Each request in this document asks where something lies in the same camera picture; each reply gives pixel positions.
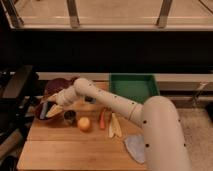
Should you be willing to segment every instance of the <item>black wall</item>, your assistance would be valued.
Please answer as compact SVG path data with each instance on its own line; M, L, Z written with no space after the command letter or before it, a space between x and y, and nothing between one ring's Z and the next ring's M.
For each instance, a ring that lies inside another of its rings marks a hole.
M0 71L7 68L15 70L21 65L18 51L0 3Z
M208 73L213 32L14 32L40 71Z

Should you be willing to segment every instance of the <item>black chair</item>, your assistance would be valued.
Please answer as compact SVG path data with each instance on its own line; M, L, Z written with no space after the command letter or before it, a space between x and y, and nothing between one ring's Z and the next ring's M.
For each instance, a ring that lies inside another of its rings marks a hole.
M32 86L37 80L32 66L22 66L14 75L9 71L1 72L0 144L17 128L24 138L27 137L25 124L32 122L33 117L25 117L25 114L31 103L38 103L32 92Z

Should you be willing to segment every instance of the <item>cloth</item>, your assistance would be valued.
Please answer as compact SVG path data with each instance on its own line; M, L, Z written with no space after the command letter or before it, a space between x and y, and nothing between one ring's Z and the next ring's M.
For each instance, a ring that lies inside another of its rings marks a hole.
M124 144L134 160L140 164L145 162L145 145L142 135L130 135L124 140Z

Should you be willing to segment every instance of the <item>banana peel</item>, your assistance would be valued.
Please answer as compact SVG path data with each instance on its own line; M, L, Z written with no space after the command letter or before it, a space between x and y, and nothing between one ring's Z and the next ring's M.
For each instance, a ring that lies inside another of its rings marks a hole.
M112 117L109 123L109 138L113 138L114 136L122 137L122 132L116 114L112 113Z

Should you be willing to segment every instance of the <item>metal rail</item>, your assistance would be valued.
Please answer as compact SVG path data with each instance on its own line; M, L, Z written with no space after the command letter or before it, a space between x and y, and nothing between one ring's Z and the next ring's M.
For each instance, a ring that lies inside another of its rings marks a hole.
M67 7L69 11L69 16L70 16L71 27L78 28L80 24L79 24L78 11L77 11L75 0L67 0Z
M167 25L169 11L172 5L172 0L163 0L161 11L157 20L156 25L159 28L164 28Z
M18 15L13 0L2 0L2 3L7 10L12 26L15 28L23 27L24 22Z

